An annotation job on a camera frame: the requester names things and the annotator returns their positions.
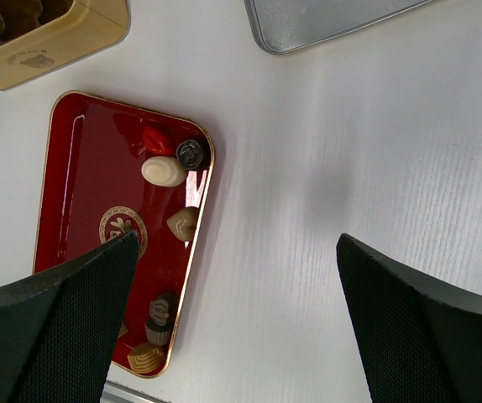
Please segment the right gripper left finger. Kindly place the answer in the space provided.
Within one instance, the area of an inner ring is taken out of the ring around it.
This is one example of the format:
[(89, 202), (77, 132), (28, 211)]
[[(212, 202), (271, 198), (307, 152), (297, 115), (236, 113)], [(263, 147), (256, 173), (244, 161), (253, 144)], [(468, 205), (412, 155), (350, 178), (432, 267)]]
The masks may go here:
[(98, 402), (133, 284), (134, 231), (0, 287), (0, 402)]

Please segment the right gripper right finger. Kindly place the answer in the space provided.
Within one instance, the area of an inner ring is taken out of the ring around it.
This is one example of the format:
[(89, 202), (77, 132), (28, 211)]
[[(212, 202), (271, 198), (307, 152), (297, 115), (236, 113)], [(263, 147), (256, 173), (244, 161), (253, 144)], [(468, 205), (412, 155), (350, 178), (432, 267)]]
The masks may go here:
[(482, 296), (344, 233), (339, 278), (373, 402), (482, 402)]

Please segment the silver tin lid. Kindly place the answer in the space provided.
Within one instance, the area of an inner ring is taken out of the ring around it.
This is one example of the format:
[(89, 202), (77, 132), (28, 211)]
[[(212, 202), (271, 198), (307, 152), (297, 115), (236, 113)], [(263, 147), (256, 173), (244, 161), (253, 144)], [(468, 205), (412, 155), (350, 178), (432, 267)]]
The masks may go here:
[(256, 44), (285, 55), (365, 29), (426, 4), (417, 0), (247, 0)]

